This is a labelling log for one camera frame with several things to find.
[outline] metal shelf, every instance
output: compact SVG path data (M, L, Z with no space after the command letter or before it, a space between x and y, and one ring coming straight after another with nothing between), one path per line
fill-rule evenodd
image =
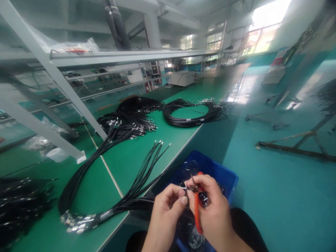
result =
M56 67L71 67L104 63L127 64L150 60L165 60L168 58L185 58L195 56L211 56L218 54L218 50L190 50L190 51L113 51L87 52L83 54L55 53L52 62Z

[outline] workbench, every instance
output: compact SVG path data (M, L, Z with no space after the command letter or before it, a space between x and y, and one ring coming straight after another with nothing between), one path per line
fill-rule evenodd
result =
M194 102L213 97L215 102L218 103L229 92L233 84L232 81L227 81L223 77L206 77L185 88L167 89L161 87L146 93L144 96L163 99L165 103L179 97ZM116 106L117 104L96 111L93 115L98 118L114 111ZM205 106L198 106L193 109L207 112ZM184 108L174 112L173 115L184 118L200 116L199 113ZM108 150L103 155L103 159L98 158L90 167L80 185L73 203L73 212L94 214L112 207L121 198L115 184L125 195L131 187L146 154L156 140L163 141L163 148L166 148L170 143L171 146L155 165L148 182L172 164L200 128L178 128L169 125L164 120L162 112L159 111L155 111L149 116L153 117L158 127L157 131L148 132L145 136L140 136L139 139L126 140ZM73 145L80 150L85 150L87 157L92 155L96 146L100 146L102 143L101 138L93 133L90 125L78 128L78 133L79 137ZM21 158L17 159L18 155L23 158L26 156L26 160L29 161L24 162L23 165L23 160L20 160ZM42 179L59 178L55 182L56 197L60 195L68 180L81 165L77 165L72 158L68 158L61 163L54 163L49 159L39 161L38 155L34 157L32 151L23 150L20 147L15 147L0 155L0 162L5 165L14 164L17 168L40 162L24 173ZM14 245L12 251L99 251L112 238L127 215L128 212L118 214L96 229L79 235L67 233L66 226L60 222L57 204L54 204L54 207L33 225L28 235L22 236L21 240Z

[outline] shelf rack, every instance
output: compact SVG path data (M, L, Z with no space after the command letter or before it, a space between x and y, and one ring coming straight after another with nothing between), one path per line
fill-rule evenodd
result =
M123 90L126 88L130 88L133 86L137 86L143 83L146 83L151 80L157 80L166 78L167 75L163 75L159 78L154 79L144 79L137 82L130 83L129 85L121 86L114 88L112 90L104 91L97 94L92 94L86 97L79 97L75 90L70 85L70 81L79 79L79 78L88 78L88 77L97 77L101 75L108 75L115 71L108 71L106 73L97 73L87 76L81 77L71 77L65 78L61 71L74 71L78 69L88 69L90 67L100 68L103 67L103 64L113 64L115 66L122 66L126 64L137 63L137 67L131 67L129 69L123 68L122 71L132 71L134 69L140 69L141 66L139 63L146 62L146 61L159 61L159 60L166 60L171 58L185 58L185 57L195 57L195 56L202 56L202 70L205 61L205 57L215 55L215 54L222 54L231 50L172 50L172 51L98 51L98 52L84 52L84 53L47 53L43 50L43 48L39 45L38 41L36 40L33 32L26 24L25 20L21 17L21 15L17 12L14 6L11 4L10 0L2 0L0 1L0 14L4 18L4 20L9 24L9 26L16 32L18 37L24 42L27 48L31 51L30 52L19 52L19 53L5 53L0 54L0 66L3 66L5 69L15 69L15 68L22 68L27 70L32 69L42 69L45 70L48 75L51 77L51 80L54 84L58 87L60 92L67 98L68 101L62 103L71 103L74 108L79 112L80 115L83 115L89 124L95 129L95 131L102 137L103 139L106 138L106 133L103 129L99 126L96 119L93 117L91 112L88 110L86 105L83 103L83 100L88 98L93 98L101 95L105 95L107 93L116 92L119 90ZM12 101L4 102L5 104L2 105L2 108L10 107L13 105ZM31 127L31 130L35 131L39 134L40 129L38 127ZM58 146L60 148L68 148L67 146Z

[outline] coiled black cable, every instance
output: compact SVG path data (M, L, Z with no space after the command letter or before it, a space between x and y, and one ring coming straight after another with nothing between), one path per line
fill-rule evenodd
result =
M136 113L136 114L149 114L150 112L159 110L164 107L164 103L147 97L134 96L122 101L116 112Z
M195 107L199 105L208 107L208 112L201 117L186 119L172 116L172 113L180 108ZM195 104L182 98L178 98L174 101L167 103L162 110L162 114L166 122L171 125L177 127L195 127L203 123L210 123L214 121L220 121L222 119L228 119L228 116L224 113L227 110L228 109L225 107L225 105L216 105L212 101L212 99L205 99L200 103Z

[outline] blue plastic bin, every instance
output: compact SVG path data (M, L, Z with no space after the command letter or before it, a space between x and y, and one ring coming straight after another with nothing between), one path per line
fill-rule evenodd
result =
M185 180L185 174L183 173L184 169L192 164L195 166L197 164L197 169L204 174L209 174L213 177L217 183L225 187L225 197L227 198L229 204L231 204L233 199L233 193L238 183L238 175L233 171L225 168L222 165L217 164L211 158L203 155L197 150L193 150L185 163L173 174L172 178L169 181L169 184L178 184L182 180ZM187 245L183 244L181 240L177 238L177 244L180 247L182 252L189 252ZM204 251L215 252L215 249L206 241L204 245Z

